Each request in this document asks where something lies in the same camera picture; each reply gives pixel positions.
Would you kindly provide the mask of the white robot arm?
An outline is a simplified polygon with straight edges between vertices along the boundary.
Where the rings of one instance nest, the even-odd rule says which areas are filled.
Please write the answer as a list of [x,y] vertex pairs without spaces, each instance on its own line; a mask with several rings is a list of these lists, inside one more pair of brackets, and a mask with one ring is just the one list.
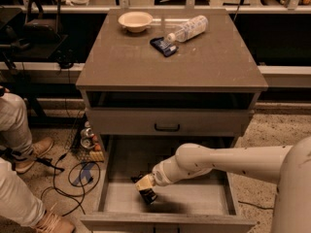
[[220,170],[277,185],[271,233],[311,233],[311,138],[293,146],[210,149],[182,144],[135,182],[139,191]]

